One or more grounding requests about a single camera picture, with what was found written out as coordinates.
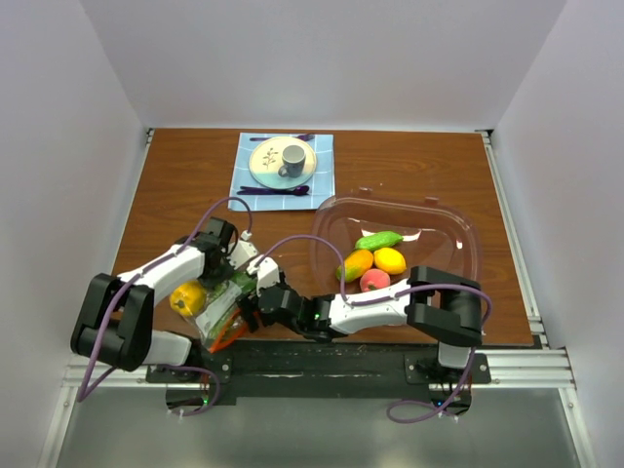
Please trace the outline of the fake green broccoli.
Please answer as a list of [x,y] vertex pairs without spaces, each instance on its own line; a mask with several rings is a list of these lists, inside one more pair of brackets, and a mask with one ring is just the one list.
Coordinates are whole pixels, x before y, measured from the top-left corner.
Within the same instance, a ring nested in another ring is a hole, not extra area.
[[255,278],[246,272],[236,272],[231,277],[231,281],[241,290],[248,291],[255,287]]

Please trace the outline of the fake green grapes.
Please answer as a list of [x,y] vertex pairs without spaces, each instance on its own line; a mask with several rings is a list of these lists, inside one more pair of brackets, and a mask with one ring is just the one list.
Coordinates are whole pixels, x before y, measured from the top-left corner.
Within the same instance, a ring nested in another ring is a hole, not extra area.
[[207,290],[206,304],[210,305],[211,303],[215,302],[217,299],[219,299],[221,296],[223,296],[227,292],[229,287],[230,287],[230,282],[226,281],[218,285],[215,285],[213,288]]

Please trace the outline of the fake yellow pepper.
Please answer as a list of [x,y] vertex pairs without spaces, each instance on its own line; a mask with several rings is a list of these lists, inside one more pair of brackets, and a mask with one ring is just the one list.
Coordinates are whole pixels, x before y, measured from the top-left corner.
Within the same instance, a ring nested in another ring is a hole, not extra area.
[[201,313],[207,302],[207,291],[197,280],[177,287],[169,297],[171,308],[181,317],[194,317]]

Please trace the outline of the clear zip top bag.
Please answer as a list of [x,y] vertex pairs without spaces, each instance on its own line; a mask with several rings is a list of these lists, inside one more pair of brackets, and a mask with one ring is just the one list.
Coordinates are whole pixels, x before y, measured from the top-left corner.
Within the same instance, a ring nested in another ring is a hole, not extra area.
[[194,318],[203,346],[212,354],[225,349],[247,331],[239,315],[236,299],[243,293],[254,293],[255,287],[241,290],[231,278],[227,292]]

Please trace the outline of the fake orange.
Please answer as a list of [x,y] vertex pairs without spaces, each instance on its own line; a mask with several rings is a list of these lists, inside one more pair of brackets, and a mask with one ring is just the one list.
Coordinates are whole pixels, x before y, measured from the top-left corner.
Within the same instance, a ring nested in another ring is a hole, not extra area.
[[361,278],[367,271],[372,269],[373,254],[368,250],[356,250],[348,255],[344,262],[335,271],[337,280],[344,278],[346,283],[351,283]]

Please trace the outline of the fake red peach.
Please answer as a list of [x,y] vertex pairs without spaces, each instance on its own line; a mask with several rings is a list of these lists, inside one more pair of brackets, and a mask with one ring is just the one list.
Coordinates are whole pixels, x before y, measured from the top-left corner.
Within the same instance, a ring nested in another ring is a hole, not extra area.
[[391,278],[385,271],[372,268],[360,278],[359,285],[362,293],[377,291],[388,288],[391,285]]

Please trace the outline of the fake green cucumber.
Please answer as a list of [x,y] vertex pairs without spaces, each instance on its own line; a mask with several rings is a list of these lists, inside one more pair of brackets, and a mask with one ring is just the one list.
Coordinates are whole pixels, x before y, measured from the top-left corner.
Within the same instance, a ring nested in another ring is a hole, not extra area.
[[403,241],[403,236],[394,231],[380,231],[360,238],[355,243],[356,250],[377,251],[392,248]]

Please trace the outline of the fake yellow lemon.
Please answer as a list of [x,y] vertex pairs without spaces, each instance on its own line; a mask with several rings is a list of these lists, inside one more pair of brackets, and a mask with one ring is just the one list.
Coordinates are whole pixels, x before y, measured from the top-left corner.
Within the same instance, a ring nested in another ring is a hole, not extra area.
[[393,248],[382,248],[373,253],[374,265],[388,275],[403,274],[407,269],[404,256]]

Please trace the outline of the clear pink plastic bowl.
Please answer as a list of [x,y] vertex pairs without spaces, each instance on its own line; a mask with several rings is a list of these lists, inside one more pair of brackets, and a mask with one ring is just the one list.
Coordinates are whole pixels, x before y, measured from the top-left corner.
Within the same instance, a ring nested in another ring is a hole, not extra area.
[[356,250],[360,238],[380,231],[403,236],[403,241],[392,248],[404,256],[407,269],[391,276],[390,286],[406,279],[416,266],[478,283],[479,242],[475,229],[462,215],[435,203],[343,196],[325,201],[314,218],[311,268],[320,287],[328,294],[361,293],[356,281],[341,286],[335,271],[339,261]]

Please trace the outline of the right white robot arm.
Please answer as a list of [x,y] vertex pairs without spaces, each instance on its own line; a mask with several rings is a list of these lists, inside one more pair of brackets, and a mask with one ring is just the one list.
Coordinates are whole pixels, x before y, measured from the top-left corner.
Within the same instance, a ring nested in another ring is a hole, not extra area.
[[466,278],[416,266],[398,283],[369,292],[306,298],[291,288],[270,258],[251,265],[262,323],[279,323],[318,342],[376,327],[410,326],[438,341],[436,375],[454,383],[469,370],[483,343],[492,303],[481,286]]

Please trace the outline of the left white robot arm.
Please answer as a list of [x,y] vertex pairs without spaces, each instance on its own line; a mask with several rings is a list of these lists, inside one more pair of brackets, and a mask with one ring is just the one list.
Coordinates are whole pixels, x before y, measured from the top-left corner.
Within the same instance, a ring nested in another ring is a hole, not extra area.
[[176,288],[197,281],[205,289],[229,279],[227,259],[234,224],[209,219],[205,232],[183,237],[164,254],[133,271],[96,275],[90,282],[70,338],[71,351],[123,371],[167,365],[180,382],[195,380],[202,359],[191,352],[192,339],[152,329],[155,306]]

